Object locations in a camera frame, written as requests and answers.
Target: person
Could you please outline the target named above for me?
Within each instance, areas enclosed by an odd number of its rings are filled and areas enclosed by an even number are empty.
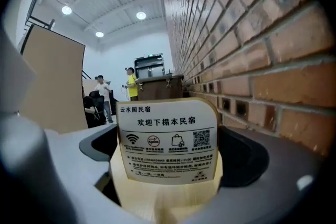
[[[95,87],[95,91],[99,91],[99,94],[101,96],[104,96],[104,109],[107,113],[108,121],[109,123],[112,123],[112,116],[111,116],[111,110],[110,110],[110,87],[104,83],[104,77],[102,75],[97,76],[98,84]]]
[[[136,80],[136,76],[134,74],[134,68],[129,67],[127,70],[127,75],[129,76],[128,78],[128,83],[126,86],[124,86],[125,88],[128,88],[129,93],[130,93],[130,99],[131,101],[137,101],[138,98],[138,87],[135,84],[135,80]]]
[[[84,110],[85,110],[85,118],[86,122],[88,123],[88,128],[95,127],[95,117],[94,113],[96,112],[95,110],[95,105],[93,104],[93,99],[89,96],[85,95],[84,88],[82,86],[82,94],[83,94],[83,104],[84,104]]]

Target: recessed light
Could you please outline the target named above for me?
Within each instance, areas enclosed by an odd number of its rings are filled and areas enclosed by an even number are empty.
[[[96,32],[96,36],[97,36],[97,37],[103,37],[103,36],[104,36],[104,33],[103,33],[103,32]]]
[[[68,7],[68,6],[64,6],[64,7],[62,8],[62,12],[63,12],[63,14],[65,14],[65,15],[69,15],[69,14],[72,13],[72,9],[71,9],[70,7]]]
[[[137,18],[139,20],[144,20],[146,18],[146,13],[145,12],[138,12],[137,13]]]

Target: brick wall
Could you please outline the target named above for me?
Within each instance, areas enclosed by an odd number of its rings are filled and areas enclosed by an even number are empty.
[[[175,70],[227,126],[328,153],[334,35],[316,0],[164,0]]]

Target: icon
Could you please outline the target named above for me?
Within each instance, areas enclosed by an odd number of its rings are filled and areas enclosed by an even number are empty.
[[[183,141],[182,137],[179,136],[178,134],[175,134],[172,137],[172,146],[179,146],[179,147],[184,146],[184,141]]]
[[[148,137],[147,142],[150,146],[157,147],[160,144],[160,139],[155,135],[151,135]]]
[[[203,171],[200,171],[195,175],[194,179],[192,181],[198,181],[198,180],[204,180],[207,179],[206,175],[203,173]]]
[[[135,142],[139,139],[139,137],[136,136],[135,134],[129,134],[129,135],[127,135],[126,137],[128,138],[128,140],[129,140],[130,142],[132,142],[132,145],[134,145]]]

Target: qr code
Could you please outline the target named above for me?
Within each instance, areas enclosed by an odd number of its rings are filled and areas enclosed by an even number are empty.
[[[194,132],[194,147],[210,144],[210,130]]]

